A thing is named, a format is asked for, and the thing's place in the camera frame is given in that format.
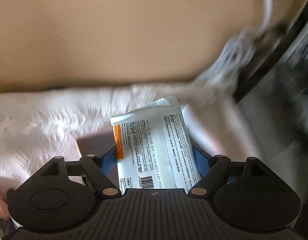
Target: coiled white cable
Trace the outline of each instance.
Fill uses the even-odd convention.
[[[238,71],[245,67],[255,54],[255,39],[264,34],[270,23],[273,0],[264,0],[264,19],[259,30],[245,28],[239,35],[231,37],[219,58],[210,68],[203,71],[195,81],[215,83],[222,87],[235,84]]]

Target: ribbed black surface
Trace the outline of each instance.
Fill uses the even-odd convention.
[[[298,240],[301,238],[290,229],[272,234],[253,234],[232,228],[214,214],[207,201],[192,199],[181,189],[128,189],[121,198],[103,201],[97,213],[89,221],[72,230],[55,234],[38,234],[20,229],[11,239]]]

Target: gray floor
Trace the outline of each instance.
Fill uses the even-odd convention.
[[[297,139],[289,109],[275,91],[274,72],[272,69],[238,105],[262,152],[263,162],[306,202],[308,149]]]

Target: barcode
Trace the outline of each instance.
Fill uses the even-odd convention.
[[[152,176],[147,176],[140,178],[142,188],[154,188],[153,178]]]

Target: white fabric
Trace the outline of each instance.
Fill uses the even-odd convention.
[[[167,96],[191,106],[190,119],[200,125],[187,122],[190,135],[211,154],[218,153],[218,142],[233,160],[258,156],[236,105],[218,87],[184,83],[6,93],[0,94],[0,191],[19,187],[54,156],[78,160],[76,138],[100,132],[111,116]]]

